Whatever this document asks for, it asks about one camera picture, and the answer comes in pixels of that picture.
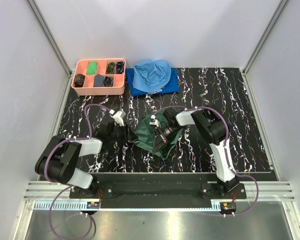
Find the dark green cloth napkin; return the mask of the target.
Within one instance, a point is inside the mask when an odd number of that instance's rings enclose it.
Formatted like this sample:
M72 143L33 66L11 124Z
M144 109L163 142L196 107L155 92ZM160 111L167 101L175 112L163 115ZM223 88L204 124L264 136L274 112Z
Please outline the dark green cloth napkin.
M166 160L168 158L170 152L176 146L184 129L182 127L182 130L180 130L172 140L168 140L168 144L161 150L153 152L153 146L156 136L156 126L150 125L150 118L151 115L155 115L156 118L160 121L160 127L164 127L167 123L166 119L163 117L163 112L165 110L176 110L179 113L179 111L175 107L167 107L163 110L161 109L157 112L146 115L142 118L134 131L134 133L138 136L138 140L133 142L133 144L137 147L152 153L162 160Z

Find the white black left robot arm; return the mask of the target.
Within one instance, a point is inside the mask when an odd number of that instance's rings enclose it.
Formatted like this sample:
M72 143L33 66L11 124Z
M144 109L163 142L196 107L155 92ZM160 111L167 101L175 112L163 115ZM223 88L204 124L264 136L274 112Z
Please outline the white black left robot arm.
M137 139L127 123L120 126L114 121L102 123L92 137L66 139L55 135L37 160L34 171L50 182L72 186L73 198L98 197L102 194L98 178L77 168L79 158L109 151L115 142L133 143Z

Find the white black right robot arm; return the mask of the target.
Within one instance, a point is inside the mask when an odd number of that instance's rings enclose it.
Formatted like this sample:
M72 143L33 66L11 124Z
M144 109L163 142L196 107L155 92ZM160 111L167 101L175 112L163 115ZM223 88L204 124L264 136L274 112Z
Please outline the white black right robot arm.
M203 189L205 197L235 198L239 187L231 154L229 150L229 126L222 115L209 106L176 111L166 107L163 113L167 120L165 127L161 127L156 115L150 117L149 124L154 126L154 144L152 151L158 152L171 143L172 138L185 126L194 125L203 140L209 144L216 165L217 183L211 186L210 191Z

